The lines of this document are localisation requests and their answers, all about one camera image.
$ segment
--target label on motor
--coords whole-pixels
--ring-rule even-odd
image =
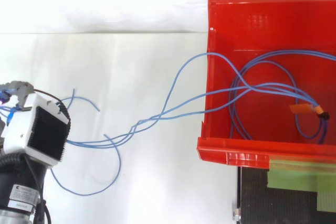
[[[31,212],[31,210],[33,209],[32,205],[15,200],[10,200],[8,203],[8,207],[20,209],[27,212]]]
[[[14,185],[9,198],[36,206],[38,191],[26,186]]]

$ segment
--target black cable tie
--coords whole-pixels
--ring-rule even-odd
[[[319,118],[324,119],[324,120],[329,120],[329,119],[330,119],[330,115],[329,115],[328,112],[323,112],[323,113],[321,113],[321,114],[318,114],[317,116],[318,116]]]

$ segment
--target blue cable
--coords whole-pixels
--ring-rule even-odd
[[[95,195],[95,194],[102,193],[103,191],[107,190],[110,186],[112,186],[112,185],[114,184],[114,182],[116,182],[116,180],[117,180],[117,178],[119,177],[119,174],[120,174],[120,170],[121,170],[121,156],[120,156],[119,150],[118,150],[118,148],[117,148],[116,146],[115,146],[115,151],[117,152],[118,159],[119,159],[119,169],[118,169],[117,175],[115,176],[114,180],[113,180],[107,187],[105,187],[104,189],[102,189],[102,190],[100,190],[100,191],[96,191],[96,192],[94,192],[94,193],[90,193],[90,194],[79,194],[79,193],[76,193],[76,192],[74,192],[74,191],[72,191],[72,190],[66,188],[65,186],[63,186],[63,185],[60,183],[60,181],[57,179],[57,177],[56,177],[56,175],[55,175],[53,169],[51,169],[51,174],[53,175],[55,181],[57,182],[57,184],[58,184],[61,188],[63,188],[65,191],[68,191],[68,192],[70,192],[70,193],[72,193],[72,194],[75,194],[75,195],[78,195],[78,196],[91,196],[91,195]]]
[[[321,58],[326,58],[326,59],[332,59],[332,60],[335,60],[335,57],[334,56],[331,56],[331,55],[327,55],[327,54],[324,54],[324,53],[319,53],[319,52],[314,52],[315,54],[312,54],[311,52],[309,51],[297,51],[297,50],[282,50],[282,51],[276,51],[276,52],[271,52],[271,53],[267,53],[267,54],[264,54],[264,55],[261,55],[257,58],[255,58],[254,60],[252,60],[250,63],[253,65],[256,65],[258,63],[256,63],[258,60],[261,61],[267,57],[271,57],[271,56],[276,56],[276,55],[284,55],[284,54],[309,54],[309,55],[314,55],[314,56],[317,56],[317,57],[321,57]],[[218,57],[221,57],[222,59],[226,60],[226,62],[232,67],[232,69],[236,72],[237,74],[237,77],[235,78],[234,80],[234,83],[235,84],[236,82],[237,83],[237,86],[239,85],[239,82],[242,82],[244,84],[244,86],[239,86],[239,87],[232,87],[229,88],[229,89],[223,89],[223,90],[217,90],[217,91],[212,91],[212,92],[208,92],[208,93],[204,93],[204,94],[201,94],[201,95],[198,95],[194,98],[191,98],[189,100],[187,100],[186,102],[172,108],[172,109],[169,109],[169,110],[165,110],[166,106],[167,106],[167,103],[168,103],[168,100],[171,96],[171,93],[175,87],[175,84],[176,84],[176,81],[181,73],[181,71],[184,69],[184,67],[189,63],[191,62],[192,60],[198,58],[198,57],[201,57],[201,56],[206,56],[206,55],[214,55],[214,56],[218,56]],[[127,134],[122,134],[122,135],[119,135],[119,136],[116,136],[116,137],[113,137],[113,138],[109,138],[108,136],[104,135],[107,139],[106,140],[103,140],[103,141],[88,141],[88,142],[75,142],[75,141],[71,141],[71,140],[68,140],[67,142],[72,144],[72,145],[75,145],[75,146],[79,146],[79,147],[85,147],[85,148],[96,148],[96,149],[105,149],[105,148],[116,148],[116,151],[118,153],[118,157],[119,157],[119,161],[120,161],[120,166],[119,166],[119,171],[116,175],[116,178],[113,180],[113,182],[108,186],[106,187],[105,189],[101,190],[101,191],[98,191],[98,192],[95,192],[95,193],[92,193],[92,194],[78,194],[78,193],[75,193],[67,188],[65,188],[56,178],[54,172],[52,171],[52,174],[56,180],[56,182],[66,191],[69,191],[73,194],[76,194],[76,195],[79,195],[79,196],[90,196],[90,195],[94,195],[94,194],[98,194],[98,193],[101,193],[102,191],[106,190],[107,188],[109,188],[114,182],[115,180],[118,178],[119,176],[119,173],[120,173],[120,169],[121,169],[121,158],[120,158],[120,154],[119,154],[119,151],[117,149],[117,147],[125,144],[127,141],[129,141],[134,134],[136,133],[139,133],[139,132],[142,132],[142,131],[145,131],[151,127],[153,127],[159,120],[171,120],[171,119],[175,119],[175,118],[180,118],[180,117],[183,117],[183,116],[188,116],[188,115],[193,115],[193,114],[202,114],[202,113],[210,113],[210,112],[214,112],[214,111],[218,111],[222,108],[225,108],[227,106],[230,106],[231,104],[233,104],[233,110],[232,110],[232,115],[236,115],[236,117],[238,118],[237,116],[237,113],[236,113],[236,110],[235,110],[235,107],[234,107],[234,104],[235,102],[240,98],[242,97],[243,95],[245,95],[246,93],[250,92],[250,91],[256,91],[256,92],[261,92],[261,93],[268,93],[268,94],[277,94],[277,95],[285,95],[285,96],[289,96],[289,97],[293,97],[296,99],[296,101],[298,99],[300,100],[304,100],[304,101],[307,101],[309,103],[311,103],[313,106],[318,106],[318,104],[316,103],[316,101],[310,97],[307,93],[305,93],[304,91],[298,89],[296,87],[296,84],[294,82],[294,79],[291,78],[291,75],[290,73],[285,69],[283,68],[282,66],[280,66],[280,68],[282,70],[284,70],[286,73],[288,73],[290,79],[292,80],[292,83],[293,83],[293,86],[289,86],[289,85],[286,85],[286,84],[283,84],[283,83],[274,83],[274,82],[271,82],[271,83],[263,83],[263,84],[259,84],[259,85],[255,85],[255,86],[250,86],[243,78],[243,75],[245,74],[245,72],[250,68],[250,65],[245,65],[244,68],[242,68],[242,70],[239,72],[234,66],[233,64],[223,55],[220,55],[220,54],[217,54],[217,53],[204,53],[204,54],[200,54],[200,55],[197,55],[197,56],[194,56],[192,57],[190,60],[188,60],[182,67],[181,69],[178,71],[174,81],[173,81],[173,84],[172,84],[172,87],[168,93],[168,96],[166,98],[166,101],[164,103],[164,106],[163,106],[163,109],[161,111],[160,114],[158,115],[155,115],[155,116],[152,116],[148,119],[145,119],[145,120],[140,120],[137,124],[133,125],[130,129],[130,131],[127,133]],[[243,91],[241,94],[239,95],[236,95],[237,94],[237,90],[243,90],[243,89],[246,89],[245,91]],[[177,115],[177,116],[171,116],[171,117],[162,117],[163,115],[169,113],[169,112],[172,112],[178,108],[180,108],[181,106],[195,100],[195,99],[198,99],[200,97],[203,97],[203,96],[206,96],[206,95],[211,95],[211,94],[216,94],[216,93],[220,93],[220,92],[234,92],[234,98],[231,100],[229,99],[229,101],[220,106],[220,107],[217,107],[217,108],[214,108],[214,109],[210,109],[210,110],[205,110],[205,111],[196,111],[196,112],[190,112],[190,113],[185,113],[185,114],[181,114],[181,115]],[[70,108],[72,102],[74,99],[83,99],[83,100],[86,100],[88,102],[90,102],[98,111],[98,107],[93,103],[91,102],[89,99],[86,99],[86,98],[83,98],[83,97],[76,97],[75,96],[75,90],[73,91],[72,93],[72,97],[70,98],[65,98],[63,100],[70,100],[70,103],[68,105],[68,108]],[[137,127],[143,123],[146,123],[148,121],[154,121],[150,126],[144,128],[144,129],[141,129],[141,130],[138,130],[137,131]],[[326,133],[327,133],[327,129],[328,129],[328,124],[327,123],[324,123],[324,124],[320,124],[320,128],[323,128],[322,129],[322,136],[320,138],[320,141],[319,142],[323,142],[325,136],[326,136]],[[119,140],[118,142],[113,142],[113,140],[115,139],[118,139],[118,138],[121,138],[123,137],[122,140]],[[106,144],[106,145],[91,145],[91,144],[97,144],[97,143],[103,143],[103,142],[111,142],[110,144]]]
[[[128,134],[122,134],[122,135],[120,135],[120,136],[111,138],[112,140],[114,140],[114,139],[117,139],[117,138],[120,138],[120,137],[123,137],[123,136],[124,136],[124,138],[123,138],[122,140],[116,142],[116,146],[120,146],[120,145],[124,144],[125,142],[127,142],[127,141],[130,139],[130,138],[127,139],[127,137],[130,136],[132,130],[134,131],[134,133],[131,134],[131,137],[132,137],[135,133],[139,133],[139,132],[142,132],[142,131],[145,131],[145,130],[151,128],[152,126],[154,126],[155,123],[158,122],[158,120],[161,120],[161,116],[164,114],[165,107],[166,107],[167,102],[168,102],[168,100],[169,100],[169,97],[170,97],[170,95],[171,95],[171,93],[172,93],[172,90],[173,90],[173,88],[174,88],[174,86],[175,86],[175,84],[176,84],[176,81],[177,81],[177,78],[178,78],[179,74],[181,73],[181,71],[183,70],[183,68],[184,68],[190,61],[192,61],[192,60],[194,60],[194,59],[196,59],[196,58],[198,58],[198,57],[200,57],[200,56],[204,56],[204,55],[216,55],[216,56],[219,56],[219,57],[225,59],[225,60],[229,63],[229,65],[233,68],[233,70],[237,73],[238,77],[242,80],[242,82],[246,83],[246,81],[242,78],[242,76],[239,74],[239,72],[237,71],[237,69],[232,65],[232,63],[231,63],[226,57],[224,57],[224,56],[222,56],[222,55],[220,55],[220,54],[217,54],[217,53],[205,53],[205,54],[200,54],[200,55],[194,56],[193,58],[191,58],[190,60],[188,60],[188,61],[182,66],[182,68],[178,71],[178,73],[177,73],[177,75],[176,75],[176,77],[175,77],[175,79],[174,79],[173,85],[172,85],[172,87],[171,87],[171,89],[170,89],[170,91],[169,91],[169,94],[168,94],[168,96],[167,96],[167,99],[166,99],[166,101],[165,101],[163,110],[162,110],[161,114],[156,115],[157,118],[155,119],[155,122],[154,122],[152,125],[148,126],[147,128],[144,128],[144,129],[139,130],[139,131],[135,131],[134,129],[136,129],[136,127],[139,125],[139,122],[138,122],[136,125],[134,125],[134,126],[131,127],[131,129],[130,129],[130,131],[128,132]],[[284,87],[288,87],[288,88],[295,89],[295,88],[292,87],[292,86],[288,86],[288,85],[285,85],[285,84],[282,84],[282,83],[276,83],[276,84],[277,84],[277,85],[284,86]],[[275,93],[275,94],[279,94],[279,93],[280,93],[280,92],[271,92],[271,91],[267,91],[267,90],[257,90],[257,92]],[[298,98],[298,99],[302,99],[302,100],[308,101],[308,102],[312,103],[312,104],[315,105],[315,106],[318,105],[318,104],[317,104],[314,100],[312,100],[310,97],[307,98],[307,97],[304,97],[304,96],[302,96],[302,95],[297,95],[297,94],[295,94],[295,93],[286,93],[286,94],[285,94],[285,93],[280,93],[280,94],[281,94],[281,95],[287,95],[287,96],[290,96],[290,97],[295,97],[295,98]],[[208,112],[210,112],[210,111],[202,111],[202,112],[187,113],[187,114],[183,114],[183,115],[179,115],[179,116],[175,116],[175,117],[163,118],[163,120],[174,119],[174,118],[177,118],[177,117],[187,116],[187,115],[191,115],[191,114],[195,114],[195,113],[208,113]],[[74,142],[74,141],[68,141],[68,142],[69,142],[70,144],[74,144],[74,145],[81,146],[81,147],[89,147],[89,148],[106,148],[106,147],[109,148],[109,147],[111,147],[111,145],[97,145],[97,146],[94,146],[94,145],[88,145],[89,143],[102,143],[102,142],[106,142],[106,141],[108,141],[108,140],[103,140],[103,141],[89,141],[89,142]]]
[[[283,85],[283,84],[281,84],[281,83],[263,83],[263,84],[256,85],[255,87],[269,86],[269,85],[271,85],[271,84],[278,84],[278,85],[281,85],[281,86]],[[145,122],[147,122],[147,121],[154,121],[154,120],[155,120],[155,121],[157,121],[157,120],[171,120],[171,119],[180,118],[180,117],[183,117],[183,116],[188,116],[188,115],[193,115],[193,114],[203,114],[203,113],[209,113],[209,112],[214,112],[214,111],[220,110],[220,109],[225,108],[226,106],[230,105],[232,102],[235,102],[235,101],[238,100],[241,96],[243,96],[244,94],[246,94],[247,92],[249,92],[249,91],[251,91],[251,90],[247,90],[247,91],[243,92],[242,95],[240,95],[240,96],[239,96],[238,98],[236,98],[235,100],[230,101],[229,103],[226,103],[226,104],[224,104],[224,105],[222,105],[222,106],[220,106],[220,107],[217,107],[217,108],[215,108],[215,109],[212,109],[212,110],[198,111],[198,112],[191,112],[191,113],[186,113],[186,114],[182,114],[182,115],[177,115],[177,116],[173,116],[173,117],[169,117],[169,118],[162,118],[162,117],[161,117],[162,115],[167,114],[167,113],[169,113],[169,112],[171,112],[171,111],[173,111],[173,110],[176,110],[176,109],[180,108],[181,106],[183,106],[183,105],[187,104],[188,102],[191,102],[191,101],[193,101],[193,100],[195,100],[195,99],[197,99],[197,98],[200,98],[200,97],[203,97],[203,96],[206,96],[206,95],[210,95],[210,94],[216,94],[216,93],[220,93],[220,92],[225,92],[225,91],[235,90],[235,89],[242,89],[242,88],[246,88],[246,87],[236,87],[236,88],[232,88],[232,89],[223,89],[223,90],[217,90],[217,91],[212,91],[212,92],[208,92],[208,93],[204,93],[204,94],[198,95],[198,96],[196,96],[196,97],[194,97],[194,98],[191,98],[191,99],[187,100],[186,102],[184,102],[184,103],[182,103],[182,104],[180,104],[180,105],[178,105],[178,106],[176,106],[176,107],[174,107],[174,108],[172,108],[172,109],[170,109],[170,110],[167,110],[167,111],[165,111],[165,112],[163,112],[163,113],[161,113],[161,114],[152,116],[152,117],[150,117],[149,119],[146,119],[146,120],[140,120],[136,125],[134,125],[134,126],[131,127],[131,130],[128,132],[128,134],[123,134],[123,135],[114,137],[114,138],[112,138],[112,140],[115,140],[115,139],[117,139],[117,138],[119,138],[119,137],[123,137],[123,136],[125,136],[122,140],[116,142],[115,144],[116,144],[116,146],[120,146],[120,145],[126,143],[130,138],[127,139],[127,140],[126,140],[125,142],[123,142],[122,144],[119,144],[119,143],[121,143],[123,140],[125,140],[125,139],[131,134],[132,130],[133,130],[135,127],[137,127],[138,125],[143,124],[143,123],[145,123]],[[139,130],[139,131],[135,131],[135,133],[139,133],[139,132],[142,132],[142,131],[144,131],[144,130],[147,130],[147,129],[151,128],[152,126],[154,126],[154,124],[150,125],[149,127],[145,128],[145,129],[142,129],[142,130]],[[103,140],[103,141],[89,141],[89,142],[74,142],[74,141],[70,141],[70,140],[68,140],[68,143],[73,144],[73,145],[77,145],[77,146],[81,146],[81,147],[95,148],[95,147],[93,147],[92,145],[86,145],[86,144],[88,144],[88,143],[102,143],[102,142],[107,142],[107,141],[109,141],[109,140]],[[112,147],[110,144],[107,144],[107,145],[99,145],[99,147],[106,147],[106,146],[110,146],[110,147]]]
[[[260,60],[260,61],[255,61],[255,62],[253,62],[253,63],[251,63],[251,64],[248,63],[247,65],[245,65],[245,67],[243,68],[243,70],[240,71],[241,75],[244,76],[244,75],[246,74],[246,72],[247,72],[250,68],[252,68],[252,67],[254,67],[255,65],[260,64],[260,63],[268,63],[268,64],[272,64],[272,65],[277,66],[278,68],[280,68],[281,70],[283,70],[283,71],[287,74],[287,76],[288,76],[289,79],[291,80],[293,86],[294,86],[295,88],[297,87],[296,82],[294,81],[294,78],[293,78],[293,76],[289,73],[289,71],[288,71],[287,69],[285,69],[283,66],[281,66],[280,64],[278,64],[278,63],[276,63],[276,62],[273,62],[273,61]],[[235,80],[233,81],[231,87],[236,87],[236,86],[239,85],[239,83],[240,83],[240,80],[237,78],[237,79],[235,79]],[[229,100],[231,99],[232,93],[233,93],[233,96],[235,96],[235,95],[237,94],[237,90],[235,90],[235,91],[233,91],[233,92],[232,92],[232,91],[229,92],[229,97],[228,97]],[[312,99],[311,96],[309,96],[307,93],[304,92],[303,94],[304,94],[306,97]],[[295,98],[295,104],[298,104],[298,98]],[[229,113],[230,113],[230,117],[231,117],[230,138],[232,138],[233,127],[234,127],[234,128],[238,131],[238,133],[239,133],[244,139],[252,139],[252,137],[247,133],[247,131],[245,130],[243,124],[241,123],[241,121],[240,121],[240,119],[239,119],[239,116],[238,116],[238,114],[237,114],[237,112],[236,112],[235,104],[234,104],[234,103],[232,104],[232,106],[229,106]],[[236,124],[234,118],[236,118],[236,120],[237,120],[239,126],[241,127],[242,131],[244,132],[244,134],[240,131],[240,129],[239,129],[238,125]],[[320,119],[320,124],[319,124],[318,130],[317,130],[317,132],[316,132],[314,135],[312,135],[312,136],[307,136],[307,135],[305,135],[305,134],[302,132],[302,130],[301,130],[301,128],[300,128],[300,125],[299,125],[298,115],[295,114],[295,123],[296,123],[296,127],[297,127],[299,133],[300,133],[303,137],[305,137],[305,138],[307,138],[307,139],[315,138],[315,137],[320,133],[320,130],[321,130],[321,127],[322,127],[322,122],[323,122],[323,120]]]

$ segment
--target black base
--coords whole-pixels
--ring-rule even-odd
[[[46,166],[35,161],[30,161],[30,163],[40,185],[43,185],[47,170]],[[30,212],[7,207],[14,185],[26,186],[38,191],[34,178],[25,162],[0,170],[0,209],[30,215]]]
[[[317,211],[317,193],[268,188],[265,169],[241,172],[241,224],[336,223],[336,213]]]

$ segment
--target red plastic bin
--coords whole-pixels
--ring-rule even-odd
[[[225,55],[239,70],[269,51],[306,49],[336,55],[336,0],[208,0],[208,52]],[[246,130],[255,140],[234,131],[229,139],[228,109],[204,116],[197,150],[202,160],[227,165],[269,168],[271,158],[336,163],[336,62],[312,56],[269,58],[289,70],[300,89],[310,94],[331,118],[326,140],[307,140],[297,131],[289,106],[294,98],[249,92],[236,102]],[[228,88],[235,73],[217,56],[208,56],[207,92]],[[245,75],[249,84],[282,82],[287,75],[260,64]],[[228,101],[228,93],[206,97],[205,108]],[[306,134],[319,124],[316,114],[299,116]]]

